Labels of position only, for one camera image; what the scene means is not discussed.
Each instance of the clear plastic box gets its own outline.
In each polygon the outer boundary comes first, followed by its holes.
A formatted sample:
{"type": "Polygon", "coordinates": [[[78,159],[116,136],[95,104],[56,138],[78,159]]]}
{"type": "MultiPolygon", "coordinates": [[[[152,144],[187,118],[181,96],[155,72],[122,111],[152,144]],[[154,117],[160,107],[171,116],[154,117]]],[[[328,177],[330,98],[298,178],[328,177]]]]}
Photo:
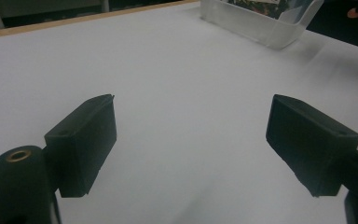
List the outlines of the clear plastic box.
{"type": "Polygon", "coordinates": [[[267,47],[282,49],[304,32],[323,0],[296,0],[296,7],[274,19],[221,0],[201,0],[201,17],[267,47]]]}

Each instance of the wooden table edge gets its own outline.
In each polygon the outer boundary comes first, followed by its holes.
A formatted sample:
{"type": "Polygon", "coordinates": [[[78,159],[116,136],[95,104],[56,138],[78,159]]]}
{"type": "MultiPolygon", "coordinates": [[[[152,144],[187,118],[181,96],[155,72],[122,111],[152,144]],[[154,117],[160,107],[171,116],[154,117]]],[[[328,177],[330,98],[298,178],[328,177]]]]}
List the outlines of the wooden table edge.
{"type": "Polygon", "coordinates": [[[38,23],[38,24],[7,28],[7,29],[0,30],[0,36],[15,35],[15,34],[31,32],[31,31],[35,31],[35,30],[41,30],[41,29],[47,29],[50,27],[61,26],[61,25],[66,25],[66,24],[71,24],[71,23],[76,23],[76,22],[98,20],[98,19],[107,18],[107,17],[114,17],[114,16],[125,15],[125,14],[134,13],[134,12],[140,12],[140,11],[147,11],[147,10],[162,8],[162,7],[173,7],[173,6],[178,6],[178,5],[193,3],[193,2],[198,2],[198,1],[199,0],[182,0],[182,1],[178,1],[178,2],[164,3],[164,4],[153,5],[153,6],[147,6],[147,7],[135,7],[135,8],[131,8],[131,9],[124,9],[124,10],[119,10],[119,11],[100,13],[100,14],[95,14],[95,15],[90,15],[90,16],[76,17],[76,18],[61,20],[61,21],[49,21],[49,22],[43,22],[43,23],[38,23]]]}

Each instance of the white table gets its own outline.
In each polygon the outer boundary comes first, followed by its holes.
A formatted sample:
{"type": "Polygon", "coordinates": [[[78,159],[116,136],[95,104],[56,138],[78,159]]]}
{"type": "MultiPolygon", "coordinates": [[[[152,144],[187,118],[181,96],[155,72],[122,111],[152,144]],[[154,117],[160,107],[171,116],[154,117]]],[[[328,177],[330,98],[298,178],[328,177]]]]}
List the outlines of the white table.
{"type": "Polygon", "coordinates": [[[265,140],[273,94],[358,132],[358,48],[305,32],[276,51],[200,19],[200,3],[0,37],[0,154],[113,93],[117,142],[65,224],[345,223],[265,140]]]}

